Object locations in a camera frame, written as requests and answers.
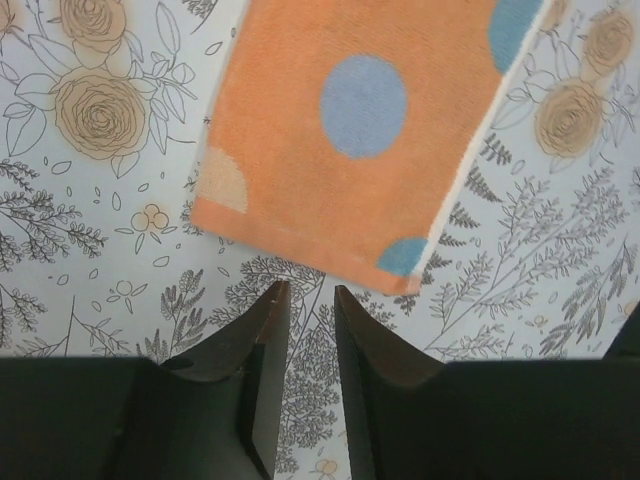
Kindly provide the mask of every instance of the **orange cloth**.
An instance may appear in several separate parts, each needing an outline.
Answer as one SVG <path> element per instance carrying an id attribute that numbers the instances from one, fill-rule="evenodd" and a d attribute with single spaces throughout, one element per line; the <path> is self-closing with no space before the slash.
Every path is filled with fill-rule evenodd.
<path id="1" fill-rule="evenodd" d="M 503 78 L 488 33 L 496 3 L 254 0 L 216 101 L 193 224 L 384 293 L 415 292 Z"/>

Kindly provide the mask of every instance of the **towel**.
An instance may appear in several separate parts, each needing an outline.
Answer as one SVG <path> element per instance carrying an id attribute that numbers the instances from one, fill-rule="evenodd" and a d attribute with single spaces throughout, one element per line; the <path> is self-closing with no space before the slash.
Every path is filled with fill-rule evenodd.
<path id="1" fill-rule="evenodd" d="M 543 0 L 253 0 L 192 223 L 416 292 Z"/>

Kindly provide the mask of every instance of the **floral tablecloth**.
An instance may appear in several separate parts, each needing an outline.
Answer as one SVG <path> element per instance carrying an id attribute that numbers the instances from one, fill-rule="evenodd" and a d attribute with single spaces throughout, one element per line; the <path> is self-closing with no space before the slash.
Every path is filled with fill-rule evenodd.
<path id="1" fill-rule="evenodd" d="M 420 295 L 353 288 L 380 322 L 445 361 L 605 352 L 639 295 L 635 3 L 556 1 Z M 245 7 L 0 0 L 0 351 L 163 361 L 289 280 L 279 478 L 346 480 L 339 282 L 189 224 Z"/>

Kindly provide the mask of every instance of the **floral pattern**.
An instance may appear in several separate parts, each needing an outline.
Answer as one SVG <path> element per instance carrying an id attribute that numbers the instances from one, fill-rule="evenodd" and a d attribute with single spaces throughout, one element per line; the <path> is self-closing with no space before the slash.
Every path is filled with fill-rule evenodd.
<path id="1" fill-rule="evenodd" d="M 639 299 L 636 4 L 555 2 L 420 294 L 351 287 L 379 322 L 445 361 L 606 352 Z M 161 362 L 288 280 L 278 478 L 348 480 L 340 282 L 189 223 L 243 7 L 0 0 L 0 353 Z"/>

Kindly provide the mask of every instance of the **beige polka dot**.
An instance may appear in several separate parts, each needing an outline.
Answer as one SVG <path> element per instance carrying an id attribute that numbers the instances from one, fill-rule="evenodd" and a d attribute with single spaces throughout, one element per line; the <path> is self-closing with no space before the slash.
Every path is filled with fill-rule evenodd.
<path id="1" fill-rule="evenodd" d="M 247 182 L 233 158 L 219 149 L 209 148 L 203 163 L 198 196 L 246 213 Z"/>

